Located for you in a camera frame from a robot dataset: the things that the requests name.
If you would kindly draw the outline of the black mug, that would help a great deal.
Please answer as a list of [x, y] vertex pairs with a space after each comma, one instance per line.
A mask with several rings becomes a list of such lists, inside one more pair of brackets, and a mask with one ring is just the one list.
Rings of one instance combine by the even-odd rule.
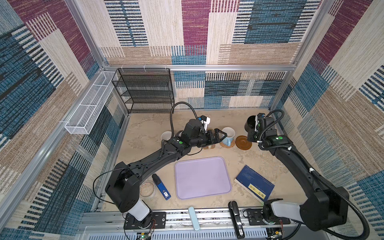
[[256, 125], [257, 125], [257, 116], [248, 117], [248, 119], [245, 123], [246, 132], [247, 133], [255, 133], [257, 131]]

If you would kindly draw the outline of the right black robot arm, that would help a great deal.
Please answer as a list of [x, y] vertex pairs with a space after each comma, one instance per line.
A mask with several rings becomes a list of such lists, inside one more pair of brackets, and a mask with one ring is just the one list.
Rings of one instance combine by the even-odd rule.
[[[268, 200], [263, 207], [266, 222], [288, 218], [306, 225], [312, 231], [325, 231], [342, 240], [366, 240], [370, 227], [363, 213], [350, 201], [348, 191], [335, 187], [324, 178], [298, 151], [285, 135], [278, 135], [275, 125], [282, 119], [271, 114], [248, 117], [245, 123], [247, 139], [257, 143], [262, 151], [268, 151], [282, 162], [302, 187], [307, 200], [301, 204], [285, 203], [281, 199]], [[363, 231], [358, 236], [345, 236], [331, 230], [347, 222], [352, 209], [360, 219]]]

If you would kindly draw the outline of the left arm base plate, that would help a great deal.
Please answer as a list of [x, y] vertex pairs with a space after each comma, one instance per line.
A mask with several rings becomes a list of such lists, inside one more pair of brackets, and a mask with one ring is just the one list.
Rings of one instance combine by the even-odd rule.
[[149, 230], [151, 228], [164, 229], [166, 225], [166, 212], [150, 212], [143, 220], [138, 221], [134, 216], [126, 213], [124, 216], [124, 230]]

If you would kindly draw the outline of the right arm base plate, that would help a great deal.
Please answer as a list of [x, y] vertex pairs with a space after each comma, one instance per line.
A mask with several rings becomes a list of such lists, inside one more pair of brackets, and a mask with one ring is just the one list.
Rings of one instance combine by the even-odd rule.
[[262, 209], [250, 209], [243, 210], [243, 217], [248, 219], [251, 226], [263, 226], [263, 225], [289, 225], [291, 220], [287, 218], [275, 218], [273, 220], [265, 220], [263, 217]]

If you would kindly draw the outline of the beige ceramic mug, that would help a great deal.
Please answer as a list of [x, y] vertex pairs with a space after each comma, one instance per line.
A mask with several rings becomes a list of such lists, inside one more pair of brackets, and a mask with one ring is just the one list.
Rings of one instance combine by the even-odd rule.
[[[213, 133], [215, 132], [214, 129], [212, 129], [212, 128], [208, 128], [207, 131], [212, 131]], [[205, 146], [205, 147], [203, 147], [203, 149], [204, 150], [209, 150], [209, 149], [214, 149], [215, 147], [216, 147], [216, 145], [213, 144], [213, 145], [210, 145], [210, 146]]]

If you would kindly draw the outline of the woven rattan round coaster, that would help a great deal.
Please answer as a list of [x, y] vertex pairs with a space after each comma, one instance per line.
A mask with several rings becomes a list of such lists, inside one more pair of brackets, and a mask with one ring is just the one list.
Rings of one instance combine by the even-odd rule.
[[229, 139], [229, 138], [225, 138], [221, 143], [220, 145], [223, 147], [223, 148], [226, 148], [226, 149], [230, 149], [230, 148], [233, 148], [235, 146], [235, 141], [233, 139]]

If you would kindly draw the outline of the white mug blue handle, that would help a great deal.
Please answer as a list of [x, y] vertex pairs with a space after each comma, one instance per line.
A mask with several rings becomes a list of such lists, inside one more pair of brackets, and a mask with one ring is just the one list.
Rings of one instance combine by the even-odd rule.
[[235, 130], [231, 127], [223, 128], [223, 132], [227, 133], [228, 136], [226, 138], [229, 138], [229, 139], [234, 139], [236, 134]]

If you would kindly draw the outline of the small brown wooden coaster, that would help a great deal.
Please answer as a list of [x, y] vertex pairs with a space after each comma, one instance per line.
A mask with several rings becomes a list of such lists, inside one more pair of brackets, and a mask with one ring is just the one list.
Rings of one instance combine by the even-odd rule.
[[252, 147], [252, 142], [249, 142], [247, 136], [238, 136], [235, 140], [237, 148], [247, 151]]

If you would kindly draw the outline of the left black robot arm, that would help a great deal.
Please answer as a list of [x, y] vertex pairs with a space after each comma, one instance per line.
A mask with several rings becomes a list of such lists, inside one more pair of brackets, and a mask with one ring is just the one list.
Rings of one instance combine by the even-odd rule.
[[171, 123], [171, 137], [163, 140], [161, 148], [149, 156], [130, 164], [118, 163], [111, 171], [105, 192], [121, 213], [129, 213], [147, 228], [153, 222], [153, 212], [140, 198], [140, 185], [164, 166], [178, 161], [193, 147], [203, 148], [222, 142], [228, 134], [220, 129], [207, 130], [208, 117], [191, 119], [184, 130], [175, 133]]

